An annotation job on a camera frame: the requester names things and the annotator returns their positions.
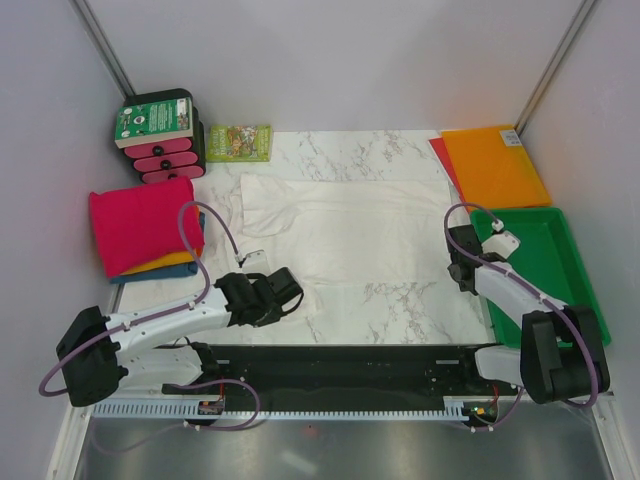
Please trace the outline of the white t shirt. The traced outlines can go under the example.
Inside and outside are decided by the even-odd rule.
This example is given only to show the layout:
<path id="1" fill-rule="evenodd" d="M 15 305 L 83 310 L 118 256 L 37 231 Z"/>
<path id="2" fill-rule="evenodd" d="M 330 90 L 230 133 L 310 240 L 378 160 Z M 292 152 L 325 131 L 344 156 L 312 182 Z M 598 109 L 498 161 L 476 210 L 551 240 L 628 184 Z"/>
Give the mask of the white t shirt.
<path id="1" fill-rule="evenodd" d="M 293 320 L 325 308 L 326 287 L 426 284 L 455 294 L 443 218 L 449 185 L 439 181 L 290 181 L 244 174 L 232 193 L 240 249 L 262 250 L 304 290 Z"/>

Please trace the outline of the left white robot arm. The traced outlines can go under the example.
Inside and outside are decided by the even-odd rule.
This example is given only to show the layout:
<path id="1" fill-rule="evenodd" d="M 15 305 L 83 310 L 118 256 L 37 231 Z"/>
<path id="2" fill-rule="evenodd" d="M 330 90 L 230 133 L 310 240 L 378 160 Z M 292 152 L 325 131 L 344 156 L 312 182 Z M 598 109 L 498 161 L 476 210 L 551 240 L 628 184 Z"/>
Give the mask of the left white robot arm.
<path id="1" fill-rule="evenodd" d="M 267 326 L 300 306 L 304 291 L 291 271 L 228 273 L 199 294 L 164 307 L 105 316 L 82 310 L 56 346 L 74 407 L 107 399 L 139 375 L 140 356 L 165 343 L 232 326 Z"/>

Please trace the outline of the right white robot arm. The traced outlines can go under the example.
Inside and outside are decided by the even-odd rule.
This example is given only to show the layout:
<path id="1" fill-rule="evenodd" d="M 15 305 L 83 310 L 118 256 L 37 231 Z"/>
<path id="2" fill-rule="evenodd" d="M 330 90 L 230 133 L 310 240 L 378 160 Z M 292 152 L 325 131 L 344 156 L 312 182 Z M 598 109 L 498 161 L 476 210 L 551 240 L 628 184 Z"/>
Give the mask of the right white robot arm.
<path id="1" fill-rule="evenodd" d="M 502 251 L 486 252 L 474 227 L 446 227 L 451 278 L 462 292 L 498 306 L 520 330 L 520 347 L 480 347 L 458 368 L 467 392 L 494 380 L 524 388 L 538 404 L 588 408 L 608 390 L 610 376 L 597 315 L 547 295 L 519 275 Z"/>

